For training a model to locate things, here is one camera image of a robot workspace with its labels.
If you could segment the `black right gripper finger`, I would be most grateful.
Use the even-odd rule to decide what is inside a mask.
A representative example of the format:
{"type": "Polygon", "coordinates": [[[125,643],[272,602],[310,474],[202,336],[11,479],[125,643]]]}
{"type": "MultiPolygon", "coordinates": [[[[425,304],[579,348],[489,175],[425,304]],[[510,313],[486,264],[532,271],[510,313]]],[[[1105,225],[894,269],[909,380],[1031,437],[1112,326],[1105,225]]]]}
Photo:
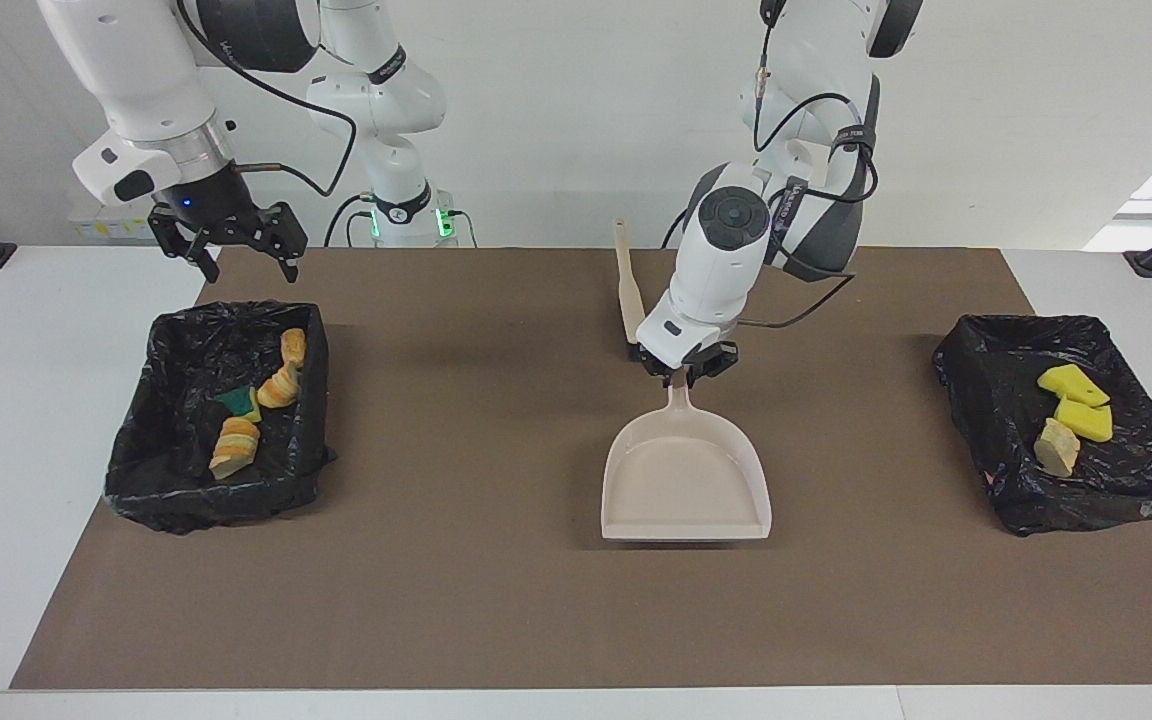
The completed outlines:
{"type": "Polygon", "coordinates": [[[209,242],[200,233],[185,237],[179,217],[168,205],[156,205],[147,214],[147,228],[154,234],[157,247],[166,258],[182,258],[200,270],[205,281],[214,285],[220,275],[219,266],[207,251],[209,242]]]}
{"type": "Polygon", "coordinates": [[[305,255],[308,237],[288,202],[275,202],[270,209],[256,209],[251,247],[276,262],[285,281],[291,285],[297,282],[300,259],[305,255]]]}

